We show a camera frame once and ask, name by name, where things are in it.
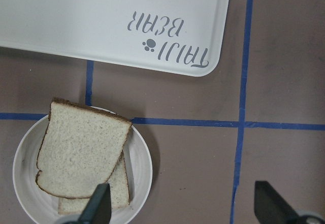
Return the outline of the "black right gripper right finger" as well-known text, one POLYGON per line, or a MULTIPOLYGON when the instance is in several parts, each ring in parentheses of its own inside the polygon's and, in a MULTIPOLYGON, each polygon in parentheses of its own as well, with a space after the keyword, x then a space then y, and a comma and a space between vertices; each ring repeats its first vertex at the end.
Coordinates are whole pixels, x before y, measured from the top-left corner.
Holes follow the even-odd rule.
POLYGON ((300 216, 267 181, 254 184, 254 214, 259 223, 302 223, 300 216))

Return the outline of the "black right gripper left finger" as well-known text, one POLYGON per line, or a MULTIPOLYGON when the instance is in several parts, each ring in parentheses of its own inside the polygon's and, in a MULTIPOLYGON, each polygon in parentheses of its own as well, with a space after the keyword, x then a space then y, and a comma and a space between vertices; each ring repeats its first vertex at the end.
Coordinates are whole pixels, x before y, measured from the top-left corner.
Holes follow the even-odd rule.
POLYGON ((111 220, 111 193, 108 183, 99 184, 85 209, 78 218, 78 223, 103 223, 111 220))

